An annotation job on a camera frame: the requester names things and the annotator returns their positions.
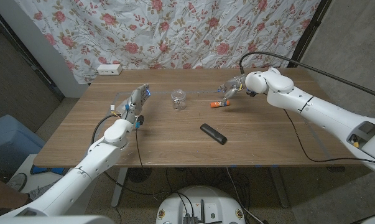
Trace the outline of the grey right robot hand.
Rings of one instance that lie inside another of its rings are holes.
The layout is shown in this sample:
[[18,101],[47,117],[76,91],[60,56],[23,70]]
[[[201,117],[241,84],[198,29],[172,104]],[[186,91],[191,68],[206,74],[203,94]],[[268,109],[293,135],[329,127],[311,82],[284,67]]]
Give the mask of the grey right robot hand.
[[240,75],[229,79],[218,87],[218,92],[225,94],[220,102],[221,106],[225,106],[230,98],[245,88],[245,80],[246,75]]

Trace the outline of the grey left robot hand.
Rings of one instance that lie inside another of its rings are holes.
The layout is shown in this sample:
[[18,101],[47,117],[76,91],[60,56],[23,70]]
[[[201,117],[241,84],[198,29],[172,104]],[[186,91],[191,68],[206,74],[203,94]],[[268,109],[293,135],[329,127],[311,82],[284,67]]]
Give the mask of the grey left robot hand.
[[149,84],[145,83],[132,91],[130,97],[126,100],[126,110],[121,116],[122,119],[135,123],[136,117],[140,115],[142,107],[150,97]]

